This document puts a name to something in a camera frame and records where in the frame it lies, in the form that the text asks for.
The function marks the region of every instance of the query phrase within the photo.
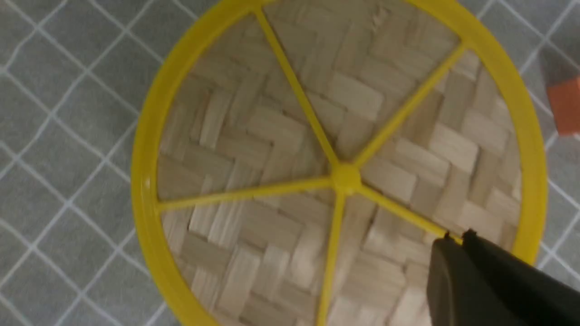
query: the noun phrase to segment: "herringbone weave pattern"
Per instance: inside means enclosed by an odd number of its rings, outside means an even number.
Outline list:
[[[458,45],[398,0],[283,0],[265,8],[341,159],[354,157]],[[158,161],[162,200],[328,173],[253,17],[230,27],[183,81]],[[520,163],[509,112],[467,52],[362,170],[390,198],[510,248]],[[163,225],[186,283],[223,325],[312,325],[332,191],[171,211]],[[330,325],[429,325],[433,237],[359,196],[345,212]]]

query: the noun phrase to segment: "round steamer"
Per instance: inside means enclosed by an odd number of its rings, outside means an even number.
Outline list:
[[[533,263],[543,141],[516,69],[451,0],[224,0],[152,86],[132,168],[184,325],[430,325],[430,245]]]

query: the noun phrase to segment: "yellow plastic frame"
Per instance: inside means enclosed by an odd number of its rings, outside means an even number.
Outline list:
[[[167,304],[183,325],[218,326],[218,323],[196,300],[175,265],[161,225],[160,213],[164,210],[223,200],[243,200],[255,195],[275,195],[305,189],[333,187],[336,191],[335,212],[328,245],[327,268],[318,309],[317,325],[319,326],[325,325],[328,312],[340,224],[347,195],[358,192],[425,230],[438,236],[443,235],[445,230],[442,227],[364,186],[360,182],[358,168],[403,123],[466,49],[475,51],[480,57],[497,83],[507,107],[510,109],[520,148],[522,170],[521,217],[512,252],[527,263],[534,262],[545,223],[547,198],[547,175],[542,135],[531,100],[516,68],[500,44],[475,17],[454,0],[408,0],[409,3],[430,13],[455,31],[462,42],[408,99],[396,116],[379,131],[362,153],[351,164],[345,164],[339,162],[336,157],[276,39],[276,35],[262,13],[262,6],[268,2],[270,0],[222,0],[199,19],[174,47],[165,64],[161,67],[147,96],[137,127],[131,173],[133,213],[137,234],[153,279]],[[228,194],[212,194],[185,200],[159,202],[157,197],[158,149],[165,118],[173,97],[183,78],[204,49],[212,44],[227,27],[234,24],[242,16],[251,13],[258,18],[258,22],[295,91],[314,134],[331,164],[332,174],[324,178],[240,190]]]

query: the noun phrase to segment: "yellow spoke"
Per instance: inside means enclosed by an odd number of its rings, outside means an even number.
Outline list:
[[[207,194],[199,197],[164,201],[158,204],[159,211],[186,208],[195,205],[208,205],[222,201],[246,200],[253,197],[281,195],[298,191],[328,188],[332,186],[330,178],[298,180],[288,183],[258,186],[254,188],[234,190],[226,193]]]
[[[324,269],[324,279],[322,281],[322,291],[320,293],[320,303],[318,304],[318,316],[316,326],[326,326],[328,308],[332,299],[332,283],[336,267],[336,257],[338,256],[338,246],[340,239],[340,226],[342,224],[342,215],[345,211],[345,194],[341,191],[336,192],[336,202],[334,214],[332,216],[332,226],[328,238],[328,253],[326,267]]]
[[[334,153],[334,150],[332,149],[332,146],[330,145],[330,142],[328,141],[328,138],[326,137],[326,134],[324,133],[324,130],[318,121],[318,118],[316,118],[316,113],[312,109],[312,105],[310,104],[310,101],[308,101],[308,97],[306,96],[306,93],[304,93],[304,90],[302,89],[302,86],[300,85],[300,82],[298,81],[298,78],[296,77],[290,62],[288,61],[288,58],[286,57],[286,54],[284,53],[284,50],[280,45],[280,42],[278,41],[272,26],[266,19],[266,16],[262,12],[261,8],[257,8],[254,12],[258,17],[258,22],[260,23],[260,26],[262,26],[262,30],[266,35],[266,39],[270,43],[270,46],[272,47],[272,50],[274,51],[274,54],[276,55],[276,58],[282,67],[282,71],[286,75],[286,78],[288,79],[288,82],[290,83],[296,98],[298,98],[298,103],[300,103],[300,106],[302,106],[302,109],[304,110],[304,114],[306,115],[306,118],[308,119],[308,122],[310,123],[310,126],[312,127],[312,130],[314,131],[314,134],[316,135],[316,138],[318,139],[324,154],[326,155],[332,167],[337,166],[338,157],[336,156],[336,153]]]
[[[419,89],[403,104],[397,114],[377,133],[375,138],[371,140],[361,153],[354,159],[354,165],[361,167],[364,165],[375,153],[380,149],[383,143],[397,130],[397,128],[413,113],[413,111],[421,104],[423,99],[429,92],[437,85],[447,71],[461,58],[464,51],[467,49],[465,43],[461,43],[450,56],[443,61],[439,67],[431,73],[431,75],[421,84]]]
[[[361,195],[363,195],[364,197],[367,197],[368,199],[374,201],[375,203],[379,204],[379,206],[382,206],[384,209],[389,210],[390,212],[394,213],[395,215],[409,221],[410,223],[420,227],[421,229],[424,229],[427,232],[433,233],[434,235],[438,236],[438,237],[443,237],[446,233],[447,230],[443,227],[441,227],[439,224],[434,223],[426,218],[424,218],[423,216],[410,211],[409,209],[407,209],[406,207],[398,204],[397,202],[388,199],[387,197],[383,196],[381,193],[367,187],[367,186],[362,186],[362,188],[360,188],[359,193]],[[455,239],[455,241],[457,241],[458,243],[462,243],[463,240],[461,239],[461,236],[457,236],[454,234],[451,234],[451,237],[453,239]]]

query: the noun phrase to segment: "black object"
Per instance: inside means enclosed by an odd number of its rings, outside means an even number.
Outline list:
[[[435,240],[427,300],[433,326],[580,325],[580,294],[474,231]]]

